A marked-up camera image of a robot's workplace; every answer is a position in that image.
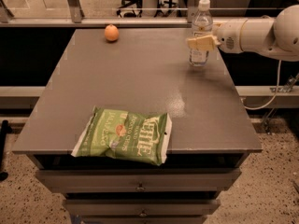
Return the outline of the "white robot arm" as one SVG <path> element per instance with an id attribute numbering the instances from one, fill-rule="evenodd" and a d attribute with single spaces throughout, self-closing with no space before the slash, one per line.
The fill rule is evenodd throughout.
<path id="1" fill-rule="evenodd" d="M 267 58 L 299 61 L 299 5 L 283 9 L 275 18 L 239 18 L 214 23 L 212 31 L 187 39 L 190 49 L 225 53 L 254 52 Z"/>

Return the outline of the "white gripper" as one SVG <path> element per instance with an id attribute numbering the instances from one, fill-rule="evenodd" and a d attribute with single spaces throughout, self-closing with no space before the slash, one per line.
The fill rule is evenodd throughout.
<path id="1" fill-rule="evenodd" d="M 247 19 L 232 19 L 224 22 L 217 30 L 217 37 L 214 35 L 196 36 L 187 39 L 190 49 L 212 51 L 217 46 L 225 53 L 242 53 L 241 33 Z"/>

